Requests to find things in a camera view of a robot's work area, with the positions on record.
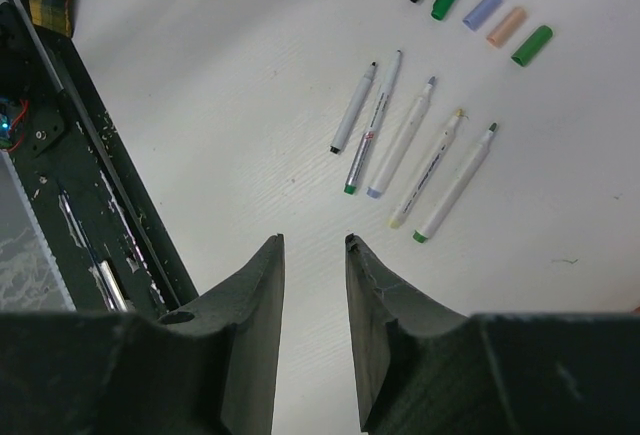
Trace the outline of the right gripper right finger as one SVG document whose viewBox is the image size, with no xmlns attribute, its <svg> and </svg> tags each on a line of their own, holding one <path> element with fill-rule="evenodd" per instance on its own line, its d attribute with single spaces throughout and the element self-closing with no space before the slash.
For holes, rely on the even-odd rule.
<svg viewBox="0 0 640 435">
<path fill-rule="evenodd" d="M 345 240 L 359 424 L 367 434 L 635 434 L 639 318 L 461 315 Z"/>
</svg>

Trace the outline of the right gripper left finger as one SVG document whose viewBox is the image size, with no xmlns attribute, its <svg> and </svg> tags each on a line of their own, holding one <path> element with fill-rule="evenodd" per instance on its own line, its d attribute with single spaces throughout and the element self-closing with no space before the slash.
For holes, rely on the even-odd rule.
<svg viewBox="0 0 640 435">
<path fill-rule="evenodd" d="M 268 434 L 285 243 L 158 320 L 133 312 L 5 312 L 5 434 Z"/>
</svg>

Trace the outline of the green capped marker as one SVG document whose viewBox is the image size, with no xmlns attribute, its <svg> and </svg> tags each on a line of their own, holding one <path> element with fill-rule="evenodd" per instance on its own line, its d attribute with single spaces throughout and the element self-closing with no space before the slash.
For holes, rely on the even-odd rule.
<svg viewBox="0 0 640 435">
<path fill-rule="evenodd" d="M 492 141 L 498 130 L 499 124 L 493 122 L 475 146 L 471 148 L 469 156 L 460 164 L 451 183 L 433 206 L 424 223 L 414 230 L 412 235 L 414 241 L 423 244 L 436 234 L 490 153 Z"/>
</svg>

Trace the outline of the black marker pen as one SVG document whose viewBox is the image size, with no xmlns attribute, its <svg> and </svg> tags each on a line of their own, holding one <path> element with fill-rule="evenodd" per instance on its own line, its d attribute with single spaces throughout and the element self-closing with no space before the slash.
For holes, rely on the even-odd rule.
<svg viewBox="0 0 640 435">
<path fill-rule="evenodd" d="M 358 83 L 330 144 L 331 153 L 340 154 L 346 147 L 353 127 L 356 123 L 357 117 L 362 109 L 362 106 L 373 83 L 376 70 L 377 63 L 372 62 L 367 67 L 367 70 L 365 71 L 362 79 Z"/>
</svg>

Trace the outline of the pastel pink highlighter cap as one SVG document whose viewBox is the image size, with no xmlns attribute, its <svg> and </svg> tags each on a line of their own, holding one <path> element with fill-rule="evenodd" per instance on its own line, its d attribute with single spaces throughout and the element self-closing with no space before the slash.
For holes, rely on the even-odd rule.
<svg viewBox="0 0 640 435">
<path fill-rule="evenodd" d="M 527 11 L 514 7 L 488 34 L 486 40 L 495 48 L 504 46 L 527 20 Z"/>
</svg>

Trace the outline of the pastel purple highlighter cap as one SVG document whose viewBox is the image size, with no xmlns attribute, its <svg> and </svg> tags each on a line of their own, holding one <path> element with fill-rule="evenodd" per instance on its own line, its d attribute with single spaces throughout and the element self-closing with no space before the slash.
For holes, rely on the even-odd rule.
<svg viewBox="0 0 640 435">
<path fill-rule="evenodd" d="M 502 5 L 503 0 L 481 0 L 462 20 L 472 31 L 477 31 Z"/>
</svg>

